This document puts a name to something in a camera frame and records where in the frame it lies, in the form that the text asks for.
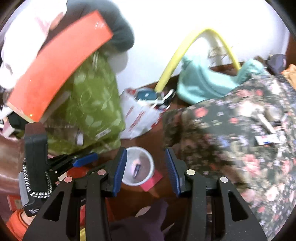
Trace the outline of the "toothpaste tube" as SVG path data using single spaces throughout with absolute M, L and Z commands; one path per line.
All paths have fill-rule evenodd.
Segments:
M 286 137 L 284 135 L 272 133 L 264 136 L 254 137 L 257 144 L 260 146 L 270 145 L 270 144 L 284 144 L 286 142 Z

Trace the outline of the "white trash cup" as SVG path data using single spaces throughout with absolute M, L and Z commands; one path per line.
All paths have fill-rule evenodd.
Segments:
M 152 178 L 154 174 L 154 160 L 144 148 L 129 147 L 127 161 L 122 182 L 128 186 L 140 186 Z

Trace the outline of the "pink paper piece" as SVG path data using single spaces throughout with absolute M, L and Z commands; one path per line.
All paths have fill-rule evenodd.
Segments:
M 159 183 L 162 178 L 163 175 L 158 170 L 155 170 L 153 176 L 149 178 L 149 180 L 147 180 L 144 184 L 140 185 L 140 187 L 145 192 L 148 192 L 150 189 L 152 189 L 152 187 Z

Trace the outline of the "green leaf-pattern cloth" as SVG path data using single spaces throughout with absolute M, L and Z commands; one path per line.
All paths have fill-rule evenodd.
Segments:
M 53 156 L 89 149 L 98 154 L 121 146 L 125 121 L 116 76 L 107 57 L 94 52 L 70 76 L 51 106 L 67 97 L 44 123 Z

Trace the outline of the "floral dark bedspread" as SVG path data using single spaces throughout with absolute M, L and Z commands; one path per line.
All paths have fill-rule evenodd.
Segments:
M 249 204 L 268 240 L 295 208 L 295 89 L 282 76 L 263 74 L 226 96 L 163 115 L 164 146 L 190 169 L 227 176 Z M 255 136 L 284 135 L 260 146 Z

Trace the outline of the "teal box in bag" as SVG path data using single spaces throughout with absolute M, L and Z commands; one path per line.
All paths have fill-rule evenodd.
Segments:
M 139 89 L 137 91 L 136 100 L 156 100 L 158 94 L 150 88 Z

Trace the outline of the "teal plastic rocking horse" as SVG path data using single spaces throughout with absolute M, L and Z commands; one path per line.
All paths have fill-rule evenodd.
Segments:
M 221 98 L 249 80 L 253 75 L 265 73 L 264 65 L 257 60 L 248 60 L 231 76 L 208 68 L 199 58 L 182 59 L 182 70 L 177 84 L 178 98 L 188 104 Z

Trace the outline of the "orange curved panel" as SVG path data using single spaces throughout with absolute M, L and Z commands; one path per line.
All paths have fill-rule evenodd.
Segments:
M 56 35 L 17 81 L 7 106 L 26 121 L 39 121 L 73 72 L 113 36 L 99 11 Z

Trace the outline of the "dark backpack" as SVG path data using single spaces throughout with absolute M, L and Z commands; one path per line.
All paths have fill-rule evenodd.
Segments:
M 269 73 L 271 73 L 272 75 L 279 75 L 285 70 L 287 60 L 284 54 L 274 54 L 268 58 L 266 63 Z

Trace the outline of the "orange blanket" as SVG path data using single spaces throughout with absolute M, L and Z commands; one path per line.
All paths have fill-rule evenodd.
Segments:
M 295 88 L 296 85 L 296 66 L 290 64 L 289 67 L 281 73 L 288 82 Z

